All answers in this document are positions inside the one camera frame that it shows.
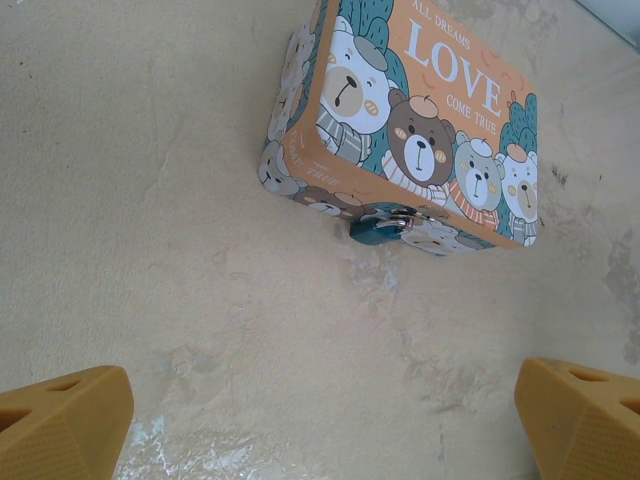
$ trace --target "concrete floor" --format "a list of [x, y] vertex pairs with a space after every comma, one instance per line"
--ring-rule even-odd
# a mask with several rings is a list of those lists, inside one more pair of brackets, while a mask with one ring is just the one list
[[640, 374], [640, 56], [570, 0], [442, 0], [538, 87], [545, 228], [371, 249], [255, 173], [312, 4], [0, 5], [0, 389], [124, 366], [122, 480], [537, 478], [522, 360]]

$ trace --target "bear face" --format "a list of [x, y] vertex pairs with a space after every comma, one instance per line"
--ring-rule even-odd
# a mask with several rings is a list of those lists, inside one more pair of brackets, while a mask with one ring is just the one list
[[289, 175], [284, 162], [284, 148], [273, 141], [262, 152], [262, 160], [258, 168], [260, 182], [271, 193], [276, 195], [295, 195], [307, 186], [304, 180]]
[[372, 134], [387, 123], [391, 106], [387, 61], [364, 37], [354, 36], [349, 22], [338, 17], [320, 102], [339, 123]]
[[458, 235], [458, 230], [437, 220], [416, 218], [413, 228], [401, 237], [405, 243], [438, 256], [474, 252], [482, 248], [469, 244], [466, 238], [461, 243]]
[[287, 124], [295, 114], [302, 95], [302, 85], [296, 88], [283, 88], [276, 98], [276, 104], [271, 112], [271, 120], [267, 130], [269, 140], [281, 140], [287, 130]]
[[293, 199], [319, 212], [349, 221], [358, 220], [364, 215], [375, 213], [374, 209], [363, 205], [362, 202], [353, 195], [346, 193], [329, 193], [320, 187], [308, 187], [304, 192], [298, 193]]
[[398, 167], [413, 183], [442, 185], [451, 175], [455, 129], [438, 118], [438, 107], [428, 97], [407, 99], [398, 89], [389, 92], [392, 107], [387, 136]]
[[527, 223], [538, 219], [538, 155], [528, 155], [522, 147], [511, 144], [507, 155], [498, 154], [502, 162], [505, 177], [502, 181], [504, 198], [509, 209], [517, 218]]
[[502, 162], [494, 160], [491, 146], [484, 140], [470, 140], [462, 130], [456, 140], [455, 171], [462, 194], [477, 210], [495, 210], [502, 198]]

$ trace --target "dirty floor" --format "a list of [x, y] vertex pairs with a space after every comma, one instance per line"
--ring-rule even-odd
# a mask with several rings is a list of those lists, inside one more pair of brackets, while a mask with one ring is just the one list
[[538, 88], [526, 251], [359, 246], [261, 188], [312, 0], [0, 5], [0, 389], [124, 366], [121, 480], [537, 478], [522, 360], [640, 375], [640, 56], [571, 0], [440, 5]]

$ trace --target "orange plastic part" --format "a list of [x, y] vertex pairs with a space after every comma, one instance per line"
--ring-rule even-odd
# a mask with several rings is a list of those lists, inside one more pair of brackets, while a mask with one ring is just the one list
[[515, 401], [543, 479], [640, 479], [639, 380], [531, 358]]
[[132, 415], [119, 367], [0, 394], [0, 479], [110, 479]]

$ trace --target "gray bear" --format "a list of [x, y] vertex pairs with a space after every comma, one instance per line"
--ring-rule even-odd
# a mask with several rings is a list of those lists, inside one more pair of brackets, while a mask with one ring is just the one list
[[500, 223], [496, 209], [502, 198], [504, 165], [493, 158], [491, 146], [485, 140], [469, 139], [460, 130], [456, 141], [455, 178], [449, 183], [446, 208], [496, 231]]

